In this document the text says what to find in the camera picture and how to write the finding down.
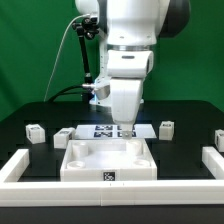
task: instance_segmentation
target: black mount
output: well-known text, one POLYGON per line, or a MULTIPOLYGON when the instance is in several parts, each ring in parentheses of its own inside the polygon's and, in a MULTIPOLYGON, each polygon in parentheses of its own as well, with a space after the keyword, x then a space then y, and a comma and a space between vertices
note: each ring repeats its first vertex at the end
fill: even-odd
MULTIPOLYGON (((83 67, 85 72, 85 83, 93 83, 93 78, 90 73, 89 68, 89 61, 88 61, 88 55, 86 51, 86 44, 85 44, 85 38, 87 40, 93 40, 95 36, 99 33, 99 27, 97 25, 97 18, 84 18, 81 23, 74 22, 72 24, 72 28, 76 31, 79 43, 81 47, 81 53, 82 53, 82 61, 83 61, 83 67)), ((92 98, 91 93, 83 94, 83 101, 89 102, 89 100, 92 98)))

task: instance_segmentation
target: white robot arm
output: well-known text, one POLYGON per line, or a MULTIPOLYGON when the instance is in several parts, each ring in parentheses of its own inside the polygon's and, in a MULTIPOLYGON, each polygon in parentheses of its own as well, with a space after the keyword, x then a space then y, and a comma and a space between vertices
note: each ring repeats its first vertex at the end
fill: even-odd
POLYGON ((92 104, 100 108, 111 108, 113 120, 121 126, 123 137, 130 138, 142 98, 143 82, 153 68, 150 46, 156 44, 157 36, 162 31, 165 36, 175 36, 186 25, 189 2, 76 0, 76 6, 82 14, 97 14, 101 29, 101 69, 95 83, 98 98, 92 104), (186 15, 174 18, 180 24, 176 30, 172 30, 169 24, 172 19, 169 19, 168 11, 172 15, 180 15, 178 13, 182 13, 181 10, 186 15))

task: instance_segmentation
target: small white cube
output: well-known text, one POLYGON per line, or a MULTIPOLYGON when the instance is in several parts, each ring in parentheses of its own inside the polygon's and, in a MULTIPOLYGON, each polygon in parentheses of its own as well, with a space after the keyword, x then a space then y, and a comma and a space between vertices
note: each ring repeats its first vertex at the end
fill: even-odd
POLYGON ((26 126, 26 137, 32 144, 45 142, 45 130, 39 124, 26 126))
POLYGON ((62 128, 54 135, 54 148, 66 149, 69 140, 75 139, 75 128, 62 128))
POLYGON ((223 130, 215 131, 215 144, 219 152, 224 152, 224 131, 223 130))
POLYGON ((172 121, 163 121, 159 127, 159 140, 168 140, 173 139, 174 134, 174 122, 172 121))

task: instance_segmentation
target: green backdrop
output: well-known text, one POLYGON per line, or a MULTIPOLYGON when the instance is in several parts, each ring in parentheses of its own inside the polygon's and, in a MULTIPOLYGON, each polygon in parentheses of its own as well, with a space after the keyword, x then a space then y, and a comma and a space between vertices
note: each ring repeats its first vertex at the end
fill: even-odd
MULTIPOLYGON (((224 111, 224 1, 191 0, 191 7, 185 30, 153 47, 144 99, 206 100, 224 111)), ((77 15, 74 0, 0 1, 0 120, 23 104, 43 101, 62 35, 77 15)), ((95 75, 97 49, 97 41, 88 43, 95 75)), ((79 43, 70 31, 49 96, 80 84, 82 76, 79 43)))

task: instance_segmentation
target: black table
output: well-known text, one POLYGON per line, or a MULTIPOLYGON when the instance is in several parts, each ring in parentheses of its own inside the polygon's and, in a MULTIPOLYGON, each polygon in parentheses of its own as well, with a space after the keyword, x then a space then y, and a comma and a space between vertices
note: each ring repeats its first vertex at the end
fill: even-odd
MULTIPOLYGON (((159 180, 213 179, 201 162, 202 147, 214 146, 224 129, 224 113, 203 101, 145 102, 136 123, 151 123, 158 136, 162 121, 175 122, 172 141, 147 140, 159 180)), ((19 148, 30 149, 31 163, 19 181, 60 181, 64 150, 54 150, 53 135, 79 124, 112 124, 110 114, 90 111, 81 102, 26 104, 0 123, 0 168, 19 148), (46 143, 32 145, 27 124, 40 124, 46 143)), ((0 223, 221 223, 223 205, 0 208, 0 223)))

